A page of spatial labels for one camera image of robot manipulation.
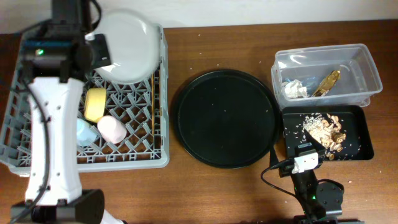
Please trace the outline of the white napkin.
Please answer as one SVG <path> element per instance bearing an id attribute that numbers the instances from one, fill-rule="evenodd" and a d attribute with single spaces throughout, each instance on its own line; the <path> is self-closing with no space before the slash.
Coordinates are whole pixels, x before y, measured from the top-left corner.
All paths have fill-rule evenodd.
<path id="1" fill-rule="evenodd" d="M 282 87 L 288 98 L 308 98 L 307 87 L 303 86 L 299 80 L 283 82 Z"/>

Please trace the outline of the yellow bowl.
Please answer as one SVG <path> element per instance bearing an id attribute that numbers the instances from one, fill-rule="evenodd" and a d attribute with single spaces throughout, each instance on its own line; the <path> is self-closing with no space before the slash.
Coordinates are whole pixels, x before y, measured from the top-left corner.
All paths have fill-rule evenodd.
<path id="1" fill-rule="evenodd" d="M 106 89 L 90 88 L 86 93 L 84 117 L 97 123 L 104 115 L 106 106 Z"/>

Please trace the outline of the gold snack wrapper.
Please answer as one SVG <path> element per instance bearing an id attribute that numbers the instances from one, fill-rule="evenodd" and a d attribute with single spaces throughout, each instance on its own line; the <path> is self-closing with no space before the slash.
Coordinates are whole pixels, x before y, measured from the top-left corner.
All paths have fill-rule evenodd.
<path id="1" fill-rule="evenodd" d="M 340 79 L 340 73 L 341 72 L 339 70 L 334 70 L 328 76 L 326 76 L 314 91 L 312 97 L 325 96 Z"/>

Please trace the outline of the food scraps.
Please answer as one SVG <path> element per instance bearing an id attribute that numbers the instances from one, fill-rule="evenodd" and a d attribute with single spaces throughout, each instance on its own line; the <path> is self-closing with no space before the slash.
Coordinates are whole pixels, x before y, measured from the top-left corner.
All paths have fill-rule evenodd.
<path id="1" fill-rule="evenodd" d="M 346 140 L 346 134 L 342 133 L 342 124 L 337 115 L 320 113 L 306 116 L 303 122 L 303 130 L 320 143 L 326 149 L 326 157 L 335 160 L 336 152 L 343 150 L 342 143 Z"/>

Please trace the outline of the pink cup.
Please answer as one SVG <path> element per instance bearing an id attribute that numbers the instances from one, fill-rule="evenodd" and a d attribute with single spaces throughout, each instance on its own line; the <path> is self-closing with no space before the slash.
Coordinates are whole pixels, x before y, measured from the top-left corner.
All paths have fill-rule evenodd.
<path id="1" fill-rule="evenodd" d="M 120 143 L 125 139 L 127 129 L 125 125 L 113 116 L 103 116 L 97 123 L 97 128 L 102 137 L 113 144 Z"/>

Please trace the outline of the wooden chopstick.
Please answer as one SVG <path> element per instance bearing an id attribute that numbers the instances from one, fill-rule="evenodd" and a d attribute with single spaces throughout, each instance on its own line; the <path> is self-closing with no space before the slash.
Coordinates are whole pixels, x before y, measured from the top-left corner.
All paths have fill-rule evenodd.
<path id="1" fill-rule="evenodd" d="M 152 123 L 152 135 L 155 134 L 155 80 L 154 73 L 151 75 L 151 123 Z"/>

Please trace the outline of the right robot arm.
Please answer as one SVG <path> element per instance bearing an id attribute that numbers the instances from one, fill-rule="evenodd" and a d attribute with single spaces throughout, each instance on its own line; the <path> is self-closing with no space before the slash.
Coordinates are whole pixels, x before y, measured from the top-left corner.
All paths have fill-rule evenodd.
<path id="1" fill-rule="evenodd" d="M 290 176 L 294 196 L 303 208 L 303 215 L 293 218 L 294 223 L 338 223 L 342 214 L 344 187 L 329 179 L 318 179 L 315 169 L 325 160 L 326 148 L 304 131 L 307 142 L 295 147 L 295 155 L 282 161 L 281 177 Z"/>

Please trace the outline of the light blue cup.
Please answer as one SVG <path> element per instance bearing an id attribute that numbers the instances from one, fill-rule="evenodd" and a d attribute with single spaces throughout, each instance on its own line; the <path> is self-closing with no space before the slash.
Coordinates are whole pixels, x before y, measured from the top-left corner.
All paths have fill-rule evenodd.
<path id="1" fill-rule="evenodd" d="M 91 125 L 78 118 L 76 120 L 76 139 L 77 144 L 81 147 L 89 146 L 96 141 L 97 135 L 91 130 Z"/>

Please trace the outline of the grey plate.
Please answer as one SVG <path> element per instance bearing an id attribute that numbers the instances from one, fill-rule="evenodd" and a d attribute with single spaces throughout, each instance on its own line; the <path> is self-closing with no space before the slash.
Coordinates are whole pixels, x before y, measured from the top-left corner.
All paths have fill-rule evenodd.
<path id="1" fill-rule="evenodd" d="M 95 34 L 103 34 L 111 64 L 95 70 L 107 81 L 127 85 L 139 83 L 156 70 L 160 62 L 160 28 L 129 9 L 106 13 Z"/>

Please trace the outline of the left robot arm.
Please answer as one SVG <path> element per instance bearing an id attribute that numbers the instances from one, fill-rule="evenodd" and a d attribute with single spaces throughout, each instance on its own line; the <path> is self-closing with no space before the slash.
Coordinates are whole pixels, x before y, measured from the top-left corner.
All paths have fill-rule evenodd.
<path id="1" fill-rule="evenodd" d="M 81 186 L 76 121 L 84 77 L 95 56 L 90 22 L 49 21 L 21 43 L 18 72 L 28 94 L 32 164 L 12 223 L 116 223 L 104 193 Z"/>

